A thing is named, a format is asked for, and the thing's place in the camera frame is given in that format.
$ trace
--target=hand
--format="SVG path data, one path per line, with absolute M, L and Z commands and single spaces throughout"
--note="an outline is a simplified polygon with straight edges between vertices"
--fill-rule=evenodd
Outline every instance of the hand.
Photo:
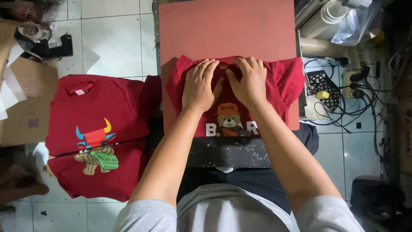
M 255 58 L 235 58 L 233 63 L 242 71 L 239 81 L 232 70 L 226 69 L 226 74 L 236 98 L 249 110 L 260 103 L 266 103 L 266 73 L 262 60 Z
M 183 110 L 193 109 L 202 114 L 213 106 L 223 89 L 223 78 L 220 78 L 212 92 L 213 71 L 218 64 L 215 59 L 206 59 L 188 71 L 182 97 Z

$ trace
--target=plastic bag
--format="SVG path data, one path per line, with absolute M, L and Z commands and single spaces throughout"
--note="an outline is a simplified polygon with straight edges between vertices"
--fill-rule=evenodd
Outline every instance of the plastic bag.
M 365 10 L 351 9 L 338 23 L 339 29 L 331 42 L 345 46 L 355 46 L 368 34 L 368 28 L 377 12 L 381 12 L 383 0 L 374 0 Z

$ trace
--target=orange bucket hat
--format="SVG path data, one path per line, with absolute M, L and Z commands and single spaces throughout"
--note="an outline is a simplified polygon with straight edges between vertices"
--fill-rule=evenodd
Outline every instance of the orange bucket hat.
M 222 103 L 218 106 L 217 114 L 241 114 L 241 113 L 237 111 L 237 105 L 233 103 Z

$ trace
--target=forearm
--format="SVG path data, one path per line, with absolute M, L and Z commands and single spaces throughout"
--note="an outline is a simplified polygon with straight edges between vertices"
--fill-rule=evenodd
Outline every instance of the forearm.
M 154 151 L 129 203 L 162 200 L 176 208 L 176 197 L 185 171 L 192 139 L 201 113 L 184 110 Z
M 292 210 L 321 195 L 342 198 L 322 166 L 287 127 L 270 103 L 249 109 L 259 128 L 272 168 Z

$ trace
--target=bull horn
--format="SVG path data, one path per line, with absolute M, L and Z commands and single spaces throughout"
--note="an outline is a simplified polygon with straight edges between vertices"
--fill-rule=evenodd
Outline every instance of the bull horn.
M 107 127 L 104 128 L 104 133 L 109 133 L 112 130 L 112 126 L 109 123 L 109 120 L 107 120 L 106 118 L 104 119 L 106 121 L 106 125 Z
M 79 126 L 76 126 L 76 135 L 79 139 L 84 139 L 84 134 L 80 134 Z

